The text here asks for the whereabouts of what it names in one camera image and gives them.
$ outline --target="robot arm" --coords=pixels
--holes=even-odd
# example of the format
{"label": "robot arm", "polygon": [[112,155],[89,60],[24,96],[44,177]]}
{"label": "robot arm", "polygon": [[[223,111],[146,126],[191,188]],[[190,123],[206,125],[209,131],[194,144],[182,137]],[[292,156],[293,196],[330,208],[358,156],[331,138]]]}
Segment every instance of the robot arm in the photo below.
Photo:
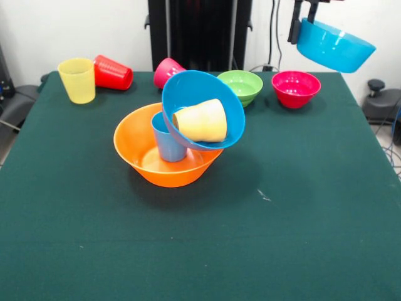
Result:
{"label": "robot arm", "polygon": [[330,3],[330,0],[295,0],[294,3],[294,13],[293,20],[291,22],[291,27],[289,29],[288,41],[295,45],[298,42],[299,31],[301,29],[301,21],[299,20],[299,14],[301,12],[301,5],[303,1],[308,1],[311,4],[308,21],[313,23],[315,21],[316,12],[318,11],[318,6],[320,2]]}

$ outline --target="plastic cup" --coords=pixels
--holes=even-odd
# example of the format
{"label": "plastic cup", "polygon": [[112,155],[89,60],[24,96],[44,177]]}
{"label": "plastic cup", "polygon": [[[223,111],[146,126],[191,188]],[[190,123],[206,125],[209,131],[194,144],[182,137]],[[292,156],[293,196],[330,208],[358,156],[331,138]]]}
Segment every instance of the plastic cup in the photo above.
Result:
{"label": "plastic cup", "polygon": [[187,148],[179,144],[171,136],[164,123],[163,113],[161,111],[153,116],[152,128],[155,133],[159,154],[163,160],[177,162],[185,158],[187,155]]}
{"label": "plastic cup", "polygon": [[185,69],[175,60],[165,58],[160,62],[155,71],[154,83],[156,87],[163,89],[170,77],[182,71],[185,71]]}
{"label": "plastic cup", "polygon": [[103,55],[95,58],[96,86],[116,90],[127,90],[133,80],[132,69]]}
{"label": "plastic cup", "polygon": [[95,99],[95,71],[88,58],[72,58],[58,65],[58,73],[73,103],[82,105]]}
{"label": "plastic cup", "polygon": [[227,135],[226,113],[216,98],[177,111],[173,114],[173,124],[195,142],[222,142]]}

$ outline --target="bowl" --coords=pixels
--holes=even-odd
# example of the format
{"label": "bowl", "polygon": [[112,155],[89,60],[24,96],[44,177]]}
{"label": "bowl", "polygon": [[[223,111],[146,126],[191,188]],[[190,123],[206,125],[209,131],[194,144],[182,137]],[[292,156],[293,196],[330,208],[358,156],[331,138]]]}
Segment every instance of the bowl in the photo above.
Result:
{"label": "bowl", "polygon": [[273,76],[271,84],[278,100],[288,108],[306,105],[321,87],[319,79],[301,71],[279,72]]}
{"label": "bowl", "polygon": [[[176,111],[206,100],[218,98],[227,119],[227,135],[222,142],[194,142],[182,135],[174,126]],[[162,94],[163,117],[169,132],[178,143],[197,151],[225,149],[235,144],[244,133],[245,114],[235,93],[220,79],[202,71],[183,71],[171,77]]]}
{"label": "bowl", "polygon": [[306,18],[299,32],[298,51],[338,72],[352,73],[376,50],[372,44],[344,31]]}
{"label": "bowl", "polygon": [[243,107],[249,105],[263,87],[263,81],[260,77],[244,70],[223,72],[217,78],[234,91]]}
{"label": "bowl", "polygon": [[114,147],[120,157],[149,182],[162,187],[179,187],[196,181],[222,150],[187,150],[179,162],[160,158],[152,117],[162,110],[161,103],[139,108],[128,114],[114,132]]}

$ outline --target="blue cup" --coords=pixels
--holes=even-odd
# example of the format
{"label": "blue cup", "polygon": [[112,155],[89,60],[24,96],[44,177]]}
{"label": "blue cup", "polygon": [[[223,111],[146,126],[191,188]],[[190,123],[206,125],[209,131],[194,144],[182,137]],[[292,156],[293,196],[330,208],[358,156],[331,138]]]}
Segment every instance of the blue cup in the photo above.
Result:
{"label": "blue cup", "polygon": [[157,147],[161,158],[169,162],[181,161],[187,155],[187,148],[179,144],[167,130],[162,112],[152,117],[152,127],[155,133]]}
{"label": "blue cup", "polygon": [[298,51],[316,63],[338,72],[352,73],[376,50],[372,44],[315,21],[302,20]]}

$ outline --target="cup rim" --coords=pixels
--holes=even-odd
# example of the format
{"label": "cup rim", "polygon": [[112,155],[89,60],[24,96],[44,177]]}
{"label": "cup rim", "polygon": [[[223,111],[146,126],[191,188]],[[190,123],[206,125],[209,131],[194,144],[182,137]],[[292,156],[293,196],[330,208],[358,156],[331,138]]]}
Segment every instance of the cup rim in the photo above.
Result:
{"label": "cup rim", "polygon": [[[64,71],[62,70],[63,64],[69,63],[69,62],[71,62],[71,61],[77,61],[77,60],[86,61],[86,62],[88,62],[88,63],[91,63],[91,65],[90,65],[90,67],[89,67],[87,70],[85,70],[85,71],[83,71],[83,72],[79,72],[79,73],[72,73],[72,74],[71,74],[71,73],[64,72]],[[86,74],[86,73],[91,72],[92,70],[94,70],[94,64],[93,64],[92,60],[90,60],[89,58],[70,58],[70,59],[68,59],[68,60],[62,61],[62,62],[61,62],[60,64],[58,64],[58,66],[57,66],[57,71],[58,71],[58,72],[62,73],[63,75],[67,75],[67,76],[69,76],[69,77],[81,76],[81,75],[83,75],[83,74]]]}
{"label": "cup rim", "polygon": [[157,112],[155,115],[153,115],[153,117],[152,117],[152,119],[151,119],[151,121],[150,121],[150,123],[152,124],[152,128],[153,128],[155,131],[157,131],[158,133],[171,135],[170,132],[169,132],[169,129],[167,129],[166,131],[164,131],[164,130],[159,130],[159,129],[154,125],[154,119],[155,119],[155,117],[156,117],[158,114],[160,114],[160,115],[162,116],[162,120],[163,120],[163,122],[165,122],[165,121],[164,121],[164,118],[163,118],[163,111],[159,111],[159,112]]}

